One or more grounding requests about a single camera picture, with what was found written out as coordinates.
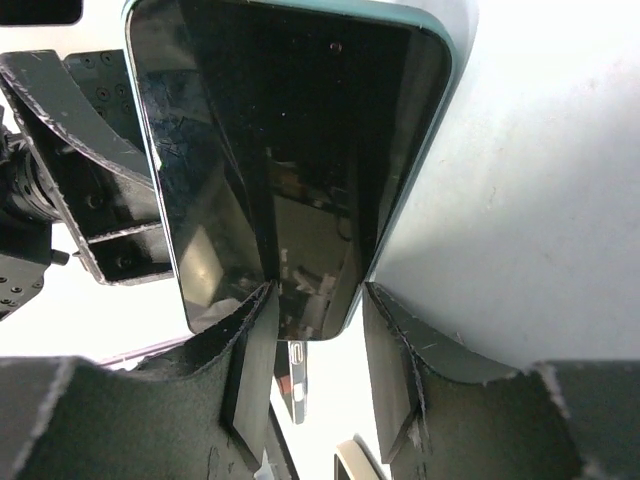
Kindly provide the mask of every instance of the phone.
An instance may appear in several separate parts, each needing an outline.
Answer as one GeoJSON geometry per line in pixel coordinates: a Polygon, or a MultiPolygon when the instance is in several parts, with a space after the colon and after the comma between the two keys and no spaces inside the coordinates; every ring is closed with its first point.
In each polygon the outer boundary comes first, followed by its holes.
{"type": "Polygon", "coordinates": [[[191,329],[276,279],[281,339],[338,335],[449,85],[440,24],[357,0],[136,0],[126,49],[191,329]]]}

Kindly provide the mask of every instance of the phone screen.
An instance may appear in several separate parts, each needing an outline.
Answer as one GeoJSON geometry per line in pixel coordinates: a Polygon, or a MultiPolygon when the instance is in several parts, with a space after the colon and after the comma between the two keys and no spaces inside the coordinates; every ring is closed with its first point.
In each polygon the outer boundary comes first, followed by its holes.
{"type": "Polygon", "coordinates": [[[349,14],[139,0],[127,47],[192,330],[277,279],[280,338],[336,336],[442,100],[445,43],[349,14]]]}

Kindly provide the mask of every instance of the smartphone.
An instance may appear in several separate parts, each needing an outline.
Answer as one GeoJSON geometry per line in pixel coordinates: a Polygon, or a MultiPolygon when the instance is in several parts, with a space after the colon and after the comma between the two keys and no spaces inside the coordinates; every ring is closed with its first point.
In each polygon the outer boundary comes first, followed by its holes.
{"type": "Polygon", "coordinates": [[[275,279],[280,339],[335,337],[447,91],[441,25],[358,0],[136,0],[125,11],[191,329],[275,279]]]}

